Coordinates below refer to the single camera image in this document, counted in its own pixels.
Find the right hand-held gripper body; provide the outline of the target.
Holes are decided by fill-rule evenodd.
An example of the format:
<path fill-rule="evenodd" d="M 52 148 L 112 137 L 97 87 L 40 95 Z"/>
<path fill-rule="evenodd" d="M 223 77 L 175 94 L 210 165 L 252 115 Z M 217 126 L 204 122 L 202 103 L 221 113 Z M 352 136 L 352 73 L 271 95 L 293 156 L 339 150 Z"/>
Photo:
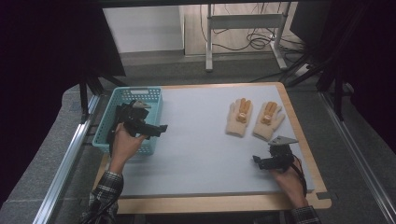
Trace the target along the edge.
<path fill-rule="evenodd" d="M 270 169 L 282 169 L 286 171 L 294 161 L 293 153 L 290 149 L 290 144 L 297 143 L 296 139 L 288 138 L 285 136 L 278 136 L 271 140 L 268 145 L 270 146 Z"/>

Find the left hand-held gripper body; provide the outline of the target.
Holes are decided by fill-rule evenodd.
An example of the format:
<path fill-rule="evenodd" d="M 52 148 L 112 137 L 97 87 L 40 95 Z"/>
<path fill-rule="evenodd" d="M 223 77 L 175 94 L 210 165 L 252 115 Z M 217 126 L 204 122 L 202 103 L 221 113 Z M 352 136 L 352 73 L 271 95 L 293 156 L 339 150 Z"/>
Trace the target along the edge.
<path fill-rule="evenodd" d="M 138 133 L 150 138 L 148 132 L 144 132 L 146 127 L 145 119 L 149 114 L 150 105 L 140 100 L 132 100 L 129 104 L 122 104 L 116 107 L 115 126 L 122 123 L 128 134 L 136 136 Z"/>

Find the turquoise plastic basket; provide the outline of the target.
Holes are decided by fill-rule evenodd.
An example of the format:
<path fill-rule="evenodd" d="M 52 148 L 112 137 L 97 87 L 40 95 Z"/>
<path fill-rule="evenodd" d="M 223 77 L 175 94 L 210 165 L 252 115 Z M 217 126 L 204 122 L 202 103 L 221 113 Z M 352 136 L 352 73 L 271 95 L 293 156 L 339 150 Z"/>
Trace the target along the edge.
<path fill-rule="evenodd" d="M 162 89 L 160 87 L 118 87 L 113 90 L 96 130 L 92 140 L 94 147 L 98 147 L 105 153 L 109 152 L 107 136 L 115 123 L 116 109 L 119 105 L 131 103 L 132 100 L 140 100 L 149 105 L 148 116 L 145 118 L 147 124 L 160 125 L 163 107 Z"/>

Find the person's left hand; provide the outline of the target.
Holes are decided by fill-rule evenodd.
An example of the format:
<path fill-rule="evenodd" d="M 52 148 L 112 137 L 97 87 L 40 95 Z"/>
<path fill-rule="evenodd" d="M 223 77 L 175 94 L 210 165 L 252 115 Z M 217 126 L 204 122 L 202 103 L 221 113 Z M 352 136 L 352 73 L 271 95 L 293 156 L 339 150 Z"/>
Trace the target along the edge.
<path fill-rule="evenodd" d="M 124 125 L 120 123 L 115 132 L 111 162 L 108 170 L 121 175 L 125 163 L 132 158 L 146 138 L 145 135 L 139 135 L 137 137 L 129 135 Z"/>

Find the person's right hand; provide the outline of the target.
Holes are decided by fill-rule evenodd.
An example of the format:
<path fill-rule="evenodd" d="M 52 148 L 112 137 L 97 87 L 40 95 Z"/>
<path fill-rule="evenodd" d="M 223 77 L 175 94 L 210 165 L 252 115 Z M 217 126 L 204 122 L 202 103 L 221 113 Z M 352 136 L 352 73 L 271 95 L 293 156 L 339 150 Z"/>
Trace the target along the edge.
<path fill-rule="evenodd" d="M 286 172 L 270 170 L 276 183 L 289 198 L 292 208 L 302 208 L 308 206 L 308 201 L 304 196 L 304 188 L 299 179 L 297 172 L 291 167 Z"/>

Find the beige glove with orange pattern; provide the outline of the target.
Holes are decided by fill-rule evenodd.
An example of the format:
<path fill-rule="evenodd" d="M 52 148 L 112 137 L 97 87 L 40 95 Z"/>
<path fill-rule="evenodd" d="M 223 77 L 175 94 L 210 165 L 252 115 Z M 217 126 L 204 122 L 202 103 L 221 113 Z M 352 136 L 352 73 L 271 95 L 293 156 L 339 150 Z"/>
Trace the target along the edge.
<path fill-rule="evenodd" d="M 276 102 L 264 102 L 257 117 L 253 134 L 265 141 L 271 140 L 274 132 L 285 118 L 284 114 L 280 114 L 281 109 L 282 106 Z"/>
<path fill-rule="evenodd" d="M 249 124 L 253 104 L 246 98 L 237 99 L 230 105 L 225 132 L 243 137 Z"/>

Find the light grey mat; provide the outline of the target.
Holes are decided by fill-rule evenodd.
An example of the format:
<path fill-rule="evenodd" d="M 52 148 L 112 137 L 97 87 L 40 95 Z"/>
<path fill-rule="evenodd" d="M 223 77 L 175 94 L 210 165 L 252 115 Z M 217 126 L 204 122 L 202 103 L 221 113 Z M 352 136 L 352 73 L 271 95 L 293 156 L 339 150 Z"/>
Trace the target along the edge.
<path fill-rule="evenodd" d="M 252 118 L 243 137 L 225 132 L 232 102 L 246 98 Z M 281 106 L 276 85 L 163 90 L 161 123 L 167 131 L 151 156 L 134 156 L 123 170 L 124 198 L 192 195 L 243 195 L 279 192 L 254 155 L 270 156 L 269 146 L 253 135 L 262 104 Z"/>

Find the black stand legs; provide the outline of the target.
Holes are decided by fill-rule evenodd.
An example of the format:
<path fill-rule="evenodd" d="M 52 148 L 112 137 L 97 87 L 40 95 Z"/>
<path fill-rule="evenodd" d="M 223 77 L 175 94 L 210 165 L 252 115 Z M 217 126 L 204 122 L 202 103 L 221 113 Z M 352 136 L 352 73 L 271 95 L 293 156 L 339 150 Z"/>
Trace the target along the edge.
<path fill-rule="evenodd" d="M 332 109 L 335 113 L 335 116 L 343 121 L 342 114 L 342 99 L 344 96 L 343 91 L 343 79 L 340 72 L 339 56 L 334 54 L 326 59 L 324 62 L 315 65 L 313 68 L 309 69 L 307 72 L 303 73 L 299 77 L 286 81 L 285 85 L 287 87 L 294 87 L 301 82 L 309 79 L 310 77 L 321 73 L 320 78 L 316 84 L 316 88 L 318 91 L 327 91 L 330 86 L 333 84 L 333 93 L 332 93 Z"/>
<path fill-rule="evenodd" d="M 79 85 L 81 122 L 82 123 L 87 121 L 90 116 L 87 89 L 90 89 L 90 91 L 95 96 L 100 96 L 104 92 L 104 87 L 99 80 L 100 77 L 115 84 L 116 86 L 119 86 L 119 87 L 127 86 L 126 83 L 124 83 L 118 79 L 118 77 L 125 77 L 124 73 L 111 75 L 109 73 L 103 73 L 100 71 L 92 70 L 92 71 L 88 71 L 85 75 L 81 75 L 78 85 Z"/>

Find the white power strip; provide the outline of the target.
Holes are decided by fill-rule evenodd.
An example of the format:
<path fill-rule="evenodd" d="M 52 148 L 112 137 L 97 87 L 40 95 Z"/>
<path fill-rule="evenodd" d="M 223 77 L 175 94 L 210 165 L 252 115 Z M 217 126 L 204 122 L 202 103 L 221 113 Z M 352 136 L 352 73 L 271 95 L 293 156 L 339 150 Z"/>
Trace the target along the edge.
<path fill-rule="evenodd" d="M 308 63 L 303 64 L 295 73 L 294 75 L 300 77 L 301 75 L 305 74 L 310 70 L 311 66 Z"/>

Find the white panel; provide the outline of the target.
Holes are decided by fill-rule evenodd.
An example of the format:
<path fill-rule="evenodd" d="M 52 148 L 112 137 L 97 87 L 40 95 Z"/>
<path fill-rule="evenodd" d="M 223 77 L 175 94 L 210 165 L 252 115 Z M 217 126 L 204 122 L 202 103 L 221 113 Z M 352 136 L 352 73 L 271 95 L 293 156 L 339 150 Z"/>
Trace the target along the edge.
<path fill-rule="evenodd" d="M 184 49 L 179 6 L 104 8 L 120 53 Z"/>

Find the black curtain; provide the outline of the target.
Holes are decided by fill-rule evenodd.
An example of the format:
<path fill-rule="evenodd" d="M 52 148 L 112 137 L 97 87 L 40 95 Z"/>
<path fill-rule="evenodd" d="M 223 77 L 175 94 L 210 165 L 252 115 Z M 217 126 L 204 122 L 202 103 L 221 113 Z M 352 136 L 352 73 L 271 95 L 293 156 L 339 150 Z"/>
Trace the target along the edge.
<path fill-rule="evenodd" d="M 304 0 L 301 25 L 326 19 L 317 65 L 339 56 L 351 103 L 396 153 L 396 0 Z"/>
<path fill-rule="evenodd" d="M 0 206 L 50 131 L 64 92 L 123 73 L 98 0 L 0 0 Z"/>

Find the aluminium rail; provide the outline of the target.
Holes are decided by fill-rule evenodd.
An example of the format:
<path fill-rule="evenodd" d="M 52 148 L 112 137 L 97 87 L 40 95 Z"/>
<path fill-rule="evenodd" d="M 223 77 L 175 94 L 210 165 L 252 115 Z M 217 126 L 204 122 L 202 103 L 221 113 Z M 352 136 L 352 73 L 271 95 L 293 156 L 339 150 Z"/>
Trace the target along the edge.
<path fill-rule="evenodd" d="M 357 169 L 360 171 L 364 182 L 371 191 L 375 202 L 377 203 L 385 220 L 388 222 L 388 224 L 396 224 L 396 205 L 389 197 L 382 183 L 376 177 L 367 160 L 364 158 L 357 142 L 351 135 L 345 123 L 341 121 L 333 111 L 332 100 L 325 93 L 320 92 L 318 95 L 325 105 L 336 130 L 340 133 L 352 160 L 355 162 Z"/>
<path fill-rule="evenodd" d="M 78 152 L 83 145 L 84 138 L 93 121 L 93 114 L 96 107 L 100 104 L 101 97 L 93 95 L 88 102 L 87 113 L 78 113 L 78 119 L 74 121 L 72 130 L 69 132 L 65 126 L 61 127 L 63 133 L 56 135 L 58 141 L 66 140 L 67 145 L 61 146 L 57 160 L 57 167 L 54 168 L 54 175 L 48 187 L 48 191 L 36 213 L 32 224 L 48 224 L 54 212 L 56 204 L 64 190 L 64 185 L 69 177 L 70 170 L 73 168 Z"/>

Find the white metal desk frame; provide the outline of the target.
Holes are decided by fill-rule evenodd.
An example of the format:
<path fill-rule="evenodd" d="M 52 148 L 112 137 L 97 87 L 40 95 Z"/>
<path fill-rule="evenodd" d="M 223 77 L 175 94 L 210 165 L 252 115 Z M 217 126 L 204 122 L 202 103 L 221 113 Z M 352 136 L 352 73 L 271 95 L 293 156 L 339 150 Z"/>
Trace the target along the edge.
<path fill-rule="evenodd" d="M 205 70 L 213 71 L 212 31 L 214 29 L 251 29 L 268 28 L 275 29 L 276 33 L 270 40 L 271 50 L 281 70 L 286 70 L 287 65 L 279 49 L 279 42 L 289 16 L 291 2 L 288 2 L 281 13 L 277 14 L 251 14 L 251 15 L 218 15 L 212 14 L 212 5 L 207 6 L 206 16 L 206 47 L 205 47 Z"/>

